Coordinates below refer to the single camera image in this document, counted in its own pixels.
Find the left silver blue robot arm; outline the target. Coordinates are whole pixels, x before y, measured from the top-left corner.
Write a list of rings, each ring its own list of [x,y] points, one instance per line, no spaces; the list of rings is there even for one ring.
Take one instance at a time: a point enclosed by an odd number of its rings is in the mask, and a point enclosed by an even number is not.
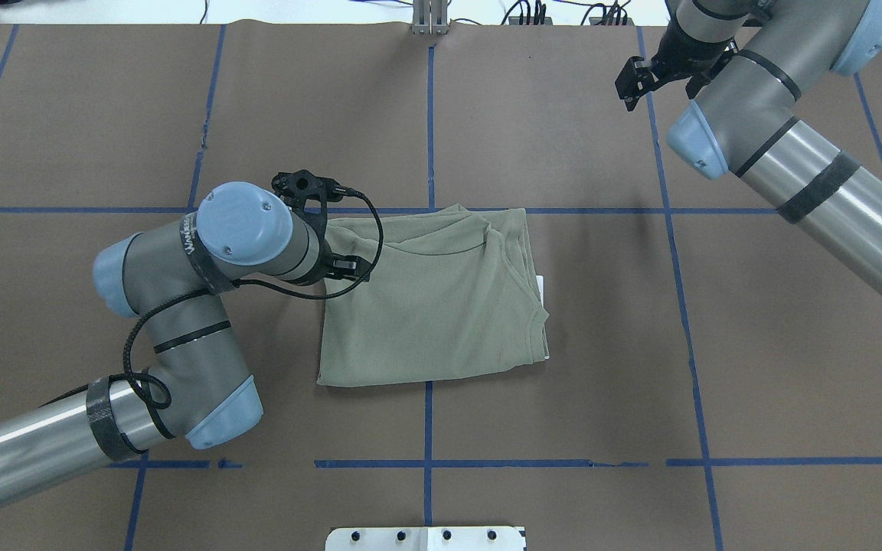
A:
[[[309,171],[270,189],[218,185],[178,222],[134,233],[93,262],[109,310],[133,319],[119,372],[0,423],[0,508],[183,437],[221,445],[262,419],[255,379],[221,296],[259,286],[309,301],[353,292],[377,260],[336,253],[328,206],[367,195]],[[322,280],[343,292],[304,293]]]

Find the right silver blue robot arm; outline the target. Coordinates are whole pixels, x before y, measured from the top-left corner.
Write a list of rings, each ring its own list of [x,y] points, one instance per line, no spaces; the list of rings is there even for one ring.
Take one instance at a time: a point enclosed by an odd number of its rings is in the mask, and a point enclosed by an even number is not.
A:
[[[881,50],[882,1],[672,1],[657,52],[630,57],[616,93],[634,109],[686,80],[669,148],[707,179],[734,174],[882,296],[882,180],[793,112]]]

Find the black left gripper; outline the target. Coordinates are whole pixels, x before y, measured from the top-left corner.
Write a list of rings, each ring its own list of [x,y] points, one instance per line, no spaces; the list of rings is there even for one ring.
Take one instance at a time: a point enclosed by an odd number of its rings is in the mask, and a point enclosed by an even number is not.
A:
[[[350,282],[368,282],[374,269],[374,262],[361,256],[343,256],[332,251],[328,241],[322,241],[318,249],[318,258],[311,271],[311,283],[316,285],[319,280],[350,280]]]

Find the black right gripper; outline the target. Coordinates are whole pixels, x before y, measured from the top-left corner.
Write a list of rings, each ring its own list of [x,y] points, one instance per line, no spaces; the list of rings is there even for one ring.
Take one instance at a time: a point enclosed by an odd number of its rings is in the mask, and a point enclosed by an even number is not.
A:
[[[644,57],[630,57],[626,61],[615,80],[617,97],[627,112],[633,112],[640,99],[650,92],[686,80],[687,97],[696,98],[738,51],[734,38],[707,43],[669,28],[652,56],[652,63]]]

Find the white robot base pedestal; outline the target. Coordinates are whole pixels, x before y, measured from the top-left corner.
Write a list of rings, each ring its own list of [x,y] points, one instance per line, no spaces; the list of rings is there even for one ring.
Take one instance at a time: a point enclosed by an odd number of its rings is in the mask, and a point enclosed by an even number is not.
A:
[[[526,550],[523,527],[340,527],[325,550]]]

